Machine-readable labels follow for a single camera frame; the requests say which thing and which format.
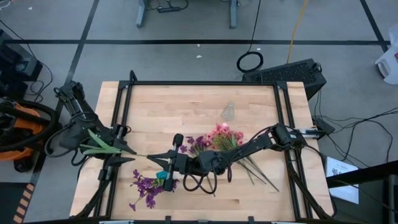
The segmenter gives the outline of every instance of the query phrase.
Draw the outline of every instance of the black hose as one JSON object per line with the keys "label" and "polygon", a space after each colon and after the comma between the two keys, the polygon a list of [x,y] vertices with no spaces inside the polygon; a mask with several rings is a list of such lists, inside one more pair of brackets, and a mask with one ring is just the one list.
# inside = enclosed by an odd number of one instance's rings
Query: black hose
{"label": "black hose", "polygon": [[26,138],[20,142],[10,144],[8,146],[1,146],[0,147],[0,152],[8,152],[8,151],[15,151],[23,147],[27,147],[29,144],[35,143],[41,139],[45,139],[49,137],[54,129],[54,127],[58,123],[58,114],[48,106],[41,105],[40,103],[34,103],[31,101],[26,101],[26,100],[16,100],[21,106],[25,106],[27,108],[33,108],[37,109],[40,111],[43,111],[44,113],[47,113],[50,116],[50,122],[49,124],[39,133]]}

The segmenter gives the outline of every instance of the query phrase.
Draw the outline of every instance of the orange vacuum cleaner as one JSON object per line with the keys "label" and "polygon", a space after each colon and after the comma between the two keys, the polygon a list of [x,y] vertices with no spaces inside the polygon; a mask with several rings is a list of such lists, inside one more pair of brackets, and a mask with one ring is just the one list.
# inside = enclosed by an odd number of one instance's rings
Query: orange vacuum cleaner
{"label": "orange vacuum cleaner", "polygon": [[[40,117],[38,111],[50,116]],[[44,105],[0,98],[0,161],[14,161],[18,172],[33,166],[34,151],[43,152],[46,139],[59,128],[58,115]]]}

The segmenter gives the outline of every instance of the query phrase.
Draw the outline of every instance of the black metal frame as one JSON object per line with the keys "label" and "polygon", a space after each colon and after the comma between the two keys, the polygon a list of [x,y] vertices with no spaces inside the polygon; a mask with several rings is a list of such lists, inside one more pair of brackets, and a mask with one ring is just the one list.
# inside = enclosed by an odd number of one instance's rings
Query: black metal frame
{"label": "black metal frame", "polygon": [[[116,123],[117,117],[119,114],[120,110],[120,104],[121,104],[121,97],[122,97],[122,92],[126,88],[127,89],[127,94],[126,94],[126,100],[124,102],[124,109],[123,109],[123,115],[122,115],[122,125],[126,125],[127,121],[127,115],[129,111],[129,104],[130,104],[130,99],[131,99],[131,93],[132,93],[132,86],[133,85],[233,85],[233,86],[272,86],[274,89],[274,94],[275,94],[275,103],[277,107],[277,114],[278,114],[278,119],[279,123],[284,124],[284,115],[283,115],[283,110],[282,110],[282,105],[280,103],[280,95],[279,95],[279,88],[283,90],[284,93],[284,98],[285,98],[285,104],[286,104],[286,110],[287,110],[287,116],[289,119],[289,125],[291,127],[294,127],[294,118],[293,118],[293,112],[292,112],[292,107],[290,104],[290,98],[289,98],[289,93],[287,89],[287,84],[286,82],[263,82],[263,83],[244,83],[244,82],[196,82],[196,81],[138,81],[134,72],[130,72],[130,80],[125,80],[125,81],[120,81],[119,86],[118,86],[118,93],[116,95],[116,102],[114,106],[114,111],[113,111],[113,117],[112,117],[112,125]],[[286,163],[291,162],[291,157],[289,152],[285,152],[285,160]],[[302,166],[302,159],[300,157],[300,154],[297,152],[295,155],[295,161],[297,162],[297,168],[298,168],[298,173],[301,178],[301,181],[306,185],[305,181],[305,176],[304,176],[304,170]],[[110,219],[111,218],[111,212],[113,208],[113,200],[114,200],[114,194],[116,191],[116,181],[118,178],[118,168],[116,168],[115,173],[112,176],[111,180],[111,188],[109,190],[109,197],[108,197],[108,202],[106,205],[106,213],[105,213],[105,218]],[[296,220],[301,219],[300,215],[300,206],[299,206],[299,200],[297,198],[297,191],[296,191],[296,185],[294,181],[289,177],[289,185],[290,185],[290,193],[292,196],[292,205],[293,205],[293,210],[294,210],[294,216]],[[305,198],[304,199],[304,205],[305,205],[305,211],[306,211],[306,216],[307,218],[313,218],[312,217],[312,210]],[[95,212],[94,216],[99,216],[100,215],[100,210],[101,210],[101,204],[102,200],[99,200],[95,207]],[[249,223],[254,223],[254,218],[253,217],[248,217]],[[171,223],[171,217],[166,217],[165,220],[135,220],[135,222],[142,222],[142,223]],[[192,223],[192,221],[173,221],[173,223]],[[211,223],[247,223],[247,222],[213,222]]]}

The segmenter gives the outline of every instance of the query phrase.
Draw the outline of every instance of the white paper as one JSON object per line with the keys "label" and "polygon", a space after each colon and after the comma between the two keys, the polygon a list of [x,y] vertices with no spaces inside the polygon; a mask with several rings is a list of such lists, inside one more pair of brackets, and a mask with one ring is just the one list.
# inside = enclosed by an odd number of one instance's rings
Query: white paper
{"label": "white paper", "polygon": [[[326,176],[330,177],[333,175],[344,174],[346,172],[351,172],[358,170],[356,166],[341,162],[337,159],[328,157],[326,160]],[[331,196],[340,198],[349,202],[359,203],[359,192],[358,189],[352,186],[345,187],[335,187],[329,189]]]}

